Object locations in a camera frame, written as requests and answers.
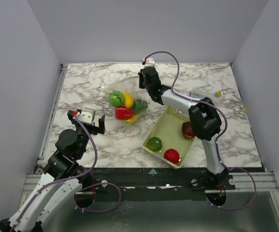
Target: red pepper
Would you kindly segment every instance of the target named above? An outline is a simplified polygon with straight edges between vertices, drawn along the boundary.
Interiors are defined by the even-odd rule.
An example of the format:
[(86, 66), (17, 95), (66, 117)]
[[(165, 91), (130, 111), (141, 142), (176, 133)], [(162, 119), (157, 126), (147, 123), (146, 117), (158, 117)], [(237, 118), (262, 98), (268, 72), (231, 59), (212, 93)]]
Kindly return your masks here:
[(133, 117), (133, 110), (126, 108), (125, 106), (119, 106), (115, 108), (115, 117), (120, 120), (127, 120)]

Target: yellow basket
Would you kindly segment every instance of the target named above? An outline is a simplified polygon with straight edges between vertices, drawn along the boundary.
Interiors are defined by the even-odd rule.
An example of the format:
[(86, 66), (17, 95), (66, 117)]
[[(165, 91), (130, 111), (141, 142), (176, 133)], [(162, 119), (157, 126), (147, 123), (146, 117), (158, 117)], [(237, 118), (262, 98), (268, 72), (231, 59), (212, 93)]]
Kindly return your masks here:
[[(183, 161), (192, 147), (192, 144), (195, 139), (197, 139), (196, 137), (192, 139), (185, 139), (182, 136), (181, 126), (183, 122), (187, 121), (190, 121), (190, 119), (186, 114), (181, 114), (173, 107), (167, 107), (146, 138), (143, 144), (143, 149), (173, 166), (175, 169), (181, 168)], [(147, 147), (148, 140), (152, 137), (158, 137), (161, 139), (162, 148), (160, 151), (154, 152)], [(179, 163), (174, 164), (164, 158), (165, 151), (170, 148), (175, 149), (179, 153)]]

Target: marble surface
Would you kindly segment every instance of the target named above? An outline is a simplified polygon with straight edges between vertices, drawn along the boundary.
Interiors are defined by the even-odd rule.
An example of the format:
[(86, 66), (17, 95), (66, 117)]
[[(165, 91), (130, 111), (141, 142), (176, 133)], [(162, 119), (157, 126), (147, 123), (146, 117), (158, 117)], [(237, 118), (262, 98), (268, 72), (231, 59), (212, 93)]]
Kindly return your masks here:
[[(44, 163), (46, 164), (55, 152), (55, 142), (59, 133), (74, 128), (67, 118), (67, 111), (87, 107), (95, 109), (97, 117), (106, 115), (105, 135), (94, 136), (98, 148), (96, 167), (169, 167), (142, 148), (143, 141), (165, 110), (165, 106), (154, 103), (148, 94), (143, 92), (149, 103), (147, 111), (134, 124), (123, 124), (114, 118), (112, 108), (107, 102), (105, 91), (108, 84), (125, 77), (136, 76), (141, 68), (140, 63), (68, 65)], [(176, 65), (157, 64), (156, 69), (162, 83), (170, 86), (176, 74)], [(224, 99), (218, 107), (225, 113), (229, 122), (227, 132), (220, 138), (226, 165), (261, 167), (260, 156), (228, 63), (180, 64), (180, 76), (175, 86), (175, 89), (183, 94), (188, 94), (193, 88), (207, 92), (222, 90)], [(87, 152), (79, 163), (89, 167), (93, 160), (94, 151), (89, 143)], [(200, 140), (191, 148), (183, 167), (206, 167), (205, 153)]]

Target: plastic bag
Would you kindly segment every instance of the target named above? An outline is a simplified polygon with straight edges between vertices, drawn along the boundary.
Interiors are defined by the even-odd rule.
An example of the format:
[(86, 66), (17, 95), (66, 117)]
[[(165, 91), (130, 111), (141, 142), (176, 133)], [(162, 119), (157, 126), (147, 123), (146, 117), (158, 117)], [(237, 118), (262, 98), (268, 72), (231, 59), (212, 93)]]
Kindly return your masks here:
[(145, 100), (147, 91), (139, 88), (138, 79), (138, 76), (127, 77), (106, 87), (105, 93), (113, 108), (113, 115), (120, 121), (133, 123), (148, 108)]

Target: screw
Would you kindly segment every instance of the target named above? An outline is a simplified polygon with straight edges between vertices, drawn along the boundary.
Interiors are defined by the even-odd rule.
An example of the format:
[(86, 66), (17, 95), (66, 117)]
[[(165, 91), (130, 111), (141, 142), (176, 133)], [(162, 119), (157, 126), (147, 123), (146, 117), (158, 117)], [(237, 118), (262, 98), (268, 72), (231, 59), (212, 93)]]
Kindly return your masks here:
[(233, 178), (231, 178), (231, 179), (228, 180), (228, 183), (230, 185), (235, 185), (235, 180)]
[(193, 186), (197, 186), (197, 185), (198, 185), (198, 181), (195, 180), (195, 179), (193, 179), (193, 180), (191, 181), (191, 184), (192, 184)]
[[(102, 180), (102, 183), (107, 183), (107, 180)], [(106, 187), (106, 186), (107, 186), (107, 184), (102, 185), (103, 188)]]

